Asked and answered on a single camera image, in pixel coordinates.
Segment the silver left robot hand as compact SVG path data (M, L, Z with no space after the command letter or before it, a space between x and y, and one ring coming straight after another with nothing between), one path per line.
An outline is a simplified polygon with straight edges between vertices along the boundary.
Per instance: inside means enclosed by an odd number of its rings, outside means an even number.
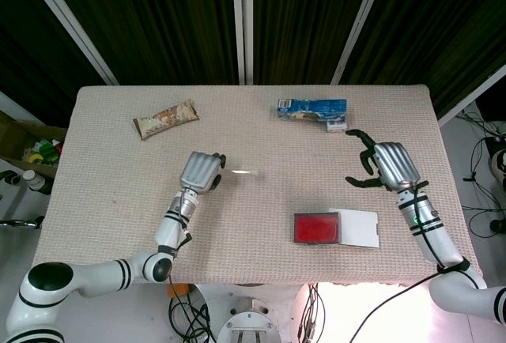
M214 190L221 181L221 170L226 165L226 155L192 152L179 178L183 189L196 194Z

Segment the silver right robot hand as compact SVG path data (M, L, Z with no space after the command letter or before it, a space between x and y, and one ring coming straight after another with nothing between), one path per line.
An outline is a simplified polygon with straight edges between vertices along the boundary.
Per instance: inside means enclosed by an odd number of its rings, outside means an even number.
M361 164L369 175L374 174L371 166L374 164L378 174L375 178L365 180L346 176L345 180L350 185L362 189L385 187L388 191L398 193L407 189L414 190L420 183L420 174L402 144L376 143L368 134L358 129L347 130L346 135L362 141L366 150L360 153Z

